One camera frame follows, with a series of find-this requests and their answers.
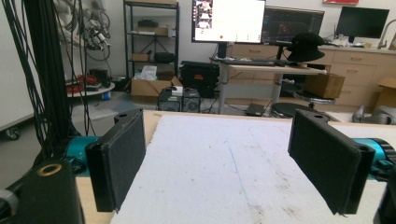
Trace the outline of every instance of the lit monitor screen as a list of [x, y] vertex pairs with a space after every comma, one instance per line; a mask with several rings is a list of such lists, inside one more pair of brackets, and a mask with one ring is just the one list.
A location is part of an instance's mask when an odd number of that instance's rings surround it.
[[261, 43], [265, 1], [192, 0], [192, 42]]
[[388, 9], [343, 7], [335, 32], [337, 35], [348, 36], [350, 43], [353, 43], [356, 36], [379, 38], [388, 14]]
[[265, 7], [262, 42], [291, 42], [301, 33], [319, 34], [324, 11], [290, 7]]

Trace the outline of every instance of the black bag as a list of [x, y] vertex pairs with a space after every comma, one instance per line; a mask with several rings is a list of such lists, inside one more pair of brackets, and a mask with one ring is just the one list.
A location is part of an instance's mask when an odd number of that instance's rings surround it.
[[172, 63], [175, 61], [175, 54], [168, 52], [159, 52], [154, 54], [154, 61], [156, 63]]

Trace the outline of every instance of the desk leg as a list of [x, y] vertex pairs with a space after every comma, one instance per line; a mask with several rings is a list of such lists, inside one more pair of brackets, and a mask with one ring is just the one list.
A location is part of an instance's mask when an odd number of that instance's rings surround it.
[[219, 78], [219, 109], [218, 114], [224, 113], [225, 95], [228, 83], [228, 65], [220, 64], [220, 78]]
[[279, 101], [280, 89], [282, 87], [283, 74], [276, 74], [274, 89], [273, 89], [273, 97], [272, 104], [275, 104]]

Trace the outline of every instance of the computer tower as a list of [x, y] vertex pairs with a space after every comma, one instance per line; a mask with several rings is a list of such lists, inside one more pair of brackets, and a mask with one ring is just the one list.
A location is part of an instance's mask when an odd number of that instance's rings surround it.
[[172, 95], [172, 88], [163, 89], [158, 97], [157, 109], [161, 111], [181, 111], [181, 96]]
[[219, 82], [219, 65], [216, 63], [181, 62], [180, 82], [185, 88], [198, 90], [202, 98], [215, 96]]
[[183, 112], [199, 113], [201, 112], [201, 97], [196, 89], [183, 90]]

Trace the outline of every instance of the monitor screen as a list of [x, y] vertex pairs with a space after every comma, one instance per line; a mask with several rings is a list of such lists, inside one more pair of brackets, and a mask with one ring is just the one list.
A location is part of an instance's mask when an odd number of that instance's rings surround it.
[[192, 42], [260, 43], [265, 1], [192, 0]]
[[291, 42], [300, 33], [319, 34], [324, 11], [290, 7], [265, 7], [262, 42]]
[[348, 36], [350, 43], [353, 43], [355, 36], [379, 38], [388, 14], [388, 9], [343, 7], [335, 32], [337, 35]]

